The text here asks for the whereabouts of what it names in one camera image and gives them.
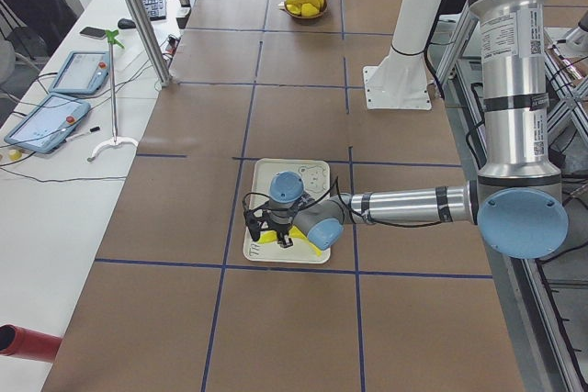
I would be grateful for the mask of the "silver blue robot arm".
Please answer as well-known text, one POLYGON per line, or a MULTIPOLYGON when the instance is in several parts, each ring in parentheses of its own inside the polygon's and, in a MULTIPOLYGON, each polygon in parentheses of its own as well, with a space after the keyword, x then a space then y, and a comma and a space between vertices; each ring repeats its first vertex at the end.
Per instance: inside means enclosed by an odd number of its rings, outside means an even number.
MULTIPOLYGON (((543 6, 547 0, 467 0, 481 32, 486 161, 475 180, 398 192, 307 194, 293 172, 275 175, 265 202, 243 211, 255 242, 288 247, 296 237, 330 248, 347 224, 425 228, 468 221, 485 243, 513 258, 556 251, 569 219, 561 173, 548 158, 543 6)), ((402 0, 389 54, 364 71, 371 109, 421 109, 424 59, 443 0, 402 0)))

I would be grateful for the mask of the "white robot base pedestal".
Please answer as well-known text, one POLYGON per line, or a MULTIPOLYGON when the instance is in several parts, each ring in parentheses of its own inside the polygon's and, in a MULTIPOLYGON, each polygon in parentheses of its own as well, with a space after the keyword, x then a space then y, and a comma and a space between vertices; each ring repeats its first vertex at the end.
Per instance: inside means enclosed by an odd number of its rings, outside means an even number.
POLYGON ((367 108, 429 110, 424 56, 442 0, 402 0, 389 54, 363 68, 367 108))

